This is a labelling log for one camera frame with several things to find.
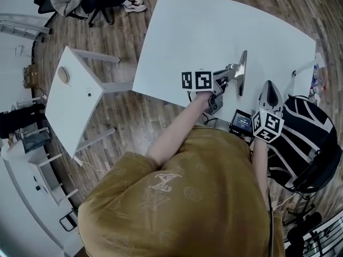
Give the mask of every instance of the black white striped bag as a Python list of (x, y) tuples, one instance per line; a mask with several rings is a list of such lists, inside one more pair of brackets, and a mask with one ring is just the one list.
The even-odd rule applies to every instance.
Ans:
[(336, 129), (322, 109), (302, 97), (289, 97), (282, 118), (281, 136), (269, 144), (270, 177), (294, 192), (316, 192), (340, 162)]

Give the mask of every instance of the table leg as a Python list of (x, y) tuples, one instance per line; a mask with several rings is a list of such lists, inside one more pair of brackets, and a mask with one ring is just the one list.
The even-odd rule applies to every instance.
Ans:
[(319, 68), (325, 67), (325, 63), (324, 63), (324, 60), (322, 58), (322, 55), (318, 52), (316, 53), (316, 59), (314, 59), (311, 62), (308, 62), (307, 64), (304, 64), (303, 66), (299, 67), (299, 69), (297, 69), (293, 72), (293, 75), (296, 76), (299, 73), (303, 72), (304, 70), (309, 69), (309, 68), (311, 68), (317, 64), (318, 64)]
[(16, 103), (17, 109), (19, 109), (21, 105), (26, 105), (26, 104), (29, 104), (29, 103), (32, 103), (34, 101), (38, 101), (38, 100), (41, 100), (41, 99), (42, 99), (41, 97), (36, 97), (36, 98), (32, 98), (32, 99), (24, 101), (24, 102), (17, 102)]
[(98, 142), (98, 141), (104, 139), (105, 137), (107, 137), (107, 136), (109, 136), (109, 135), (115, 133), (116, 131), (117, 131), (117, 130), (113, 127), (113, 128), (111, 128), (111, 129), (107, 130), (106, 132), (101, 133), (101, 134), (95, 136), (94, 138), (88, 139), (88, 140), (86, 140), (86, 141), (80, 143), (80, 144), (79, 144), (79, 147), (78, 147), (78, 149), (77, 149), (76, 152), (79, 152), (80, 150), (82, 150), (82, 149), (84, 149), (84, 148), (86, 148), (86, 147), (91, 146), (92, 144), (94, 144), (94, 143), (96, 143), (96, 142)]
[(24, 136), (29, 137), (30, 135), (34, 135), (34, 134), (40, 133), (41, 131), (47, 131), (47, 130), (49, 130), (49, 128), (48, 127), (44, 127), (44, 128), (41, 128), (40, 130), (36, 130), (36, 131), (32, 131), (32, 132), (27, 132), (27, 133), (24, 132)]
[(62, 153), (60, 153), (60, 154), (58, 154), (58, 155), (56, 155), (56, 156), (50, 158), (49, 160), (44, 161), (43, 163), (38, 164), (37, 167), (40, 168), (40, 167), (42, 167), (42, 166), (44, 166), (44, 165), (46, 165), (46, 164), (52, 162), (53, 160), (56, 160), (57, 158), (60, 158), (60, 157), (62, 157)]
[(52, 192), (55, 192), (55, 191), (57, 191), (61, 186), (63, 186), (62, 183), (60, 183), (58, 186), (54, 187), (51, 191), (52, 191)]
[(61, 203), (64, 199), (69, 199), (70, 197), (72, 197), (75, 193), (77, 193), (79, 190), (78, 188), (75, 188), (71, 193), (69, 193), (68, 195), (66, 195), (64, 198), (60, 199), (60, 201), (58, 201), (58, 203)]
[(112, 93), (112, 92), (127, 92), (132, 90), (133, 82), (126, 82), (126, 83), (102, 83), (105, 91), (104, 93)]
[(87, 51), (87, 50), (80, 50), (80, 49), (72, 49), (72, 50), (74, 52), (76, 52), (77, 55), (80, 56), (81, 58), (103, 60), (103, 61), (108, 61), (108, 62), (112, 62), (115, 64), (118, 64), (121, 61), (121, 59), (119, 57), (115, 57), (115, 56), (109, 56), (106, 54), (98, 54), (96, 52), (91, 52), (91, 51)]

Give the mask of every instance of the person's hand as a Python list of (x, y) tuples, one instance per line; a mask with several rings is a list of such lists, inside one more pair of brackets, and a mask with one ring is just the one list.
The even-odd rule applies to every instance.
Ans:
[(207, 109), (208, 107), (208, 101), (213, 95), (212, 92), (198, 92), (197, 96), (195, 97), (194, 101), (202, 103), (203, 110)]
[(9, 141), (8, 141), (8, 144), (9, 144), (9, 146), (11, 147), (12, 145), (13, 145), (13, 138), (9, 138)]

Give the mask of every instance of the sneaker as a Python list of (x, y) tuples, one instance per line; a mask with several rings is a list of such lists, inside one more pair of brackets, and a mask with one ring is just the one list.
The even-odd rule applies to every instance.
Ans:
[(143, 0), (129, 0), (133, 5), (143, 5)]
[(130, 6), (124, 6), (126, 12), (140, 12), (140, 11), (145, 11), (147, 7), (145, 5), (134, 5), (131, 4)]

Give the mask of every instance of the black chair leg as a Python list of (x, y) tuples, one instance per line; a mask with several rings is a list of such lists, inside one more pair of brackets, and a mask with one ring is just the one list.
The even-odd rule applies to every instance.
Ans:
[(93, 15), (92, 15), (90, 21), (88, 22), (88, 26), (89, 26), (90, 28), (94, 27), (93, 20), (94, 20), (95, 16), (98, 15), (99, 11), (100, 11), (100, 9), (95, 9), (95, 10), (94, 10)]
[(110, 25), (113, 25), (113, 21), (110, 21), (109, 18), (108, 18), (108, 15), (107, 15), (107, 12), (106, 12), (106, 9), (105, 8), (102, 8), (101, 9), (101, 12), (106, 20), (106, 22)]

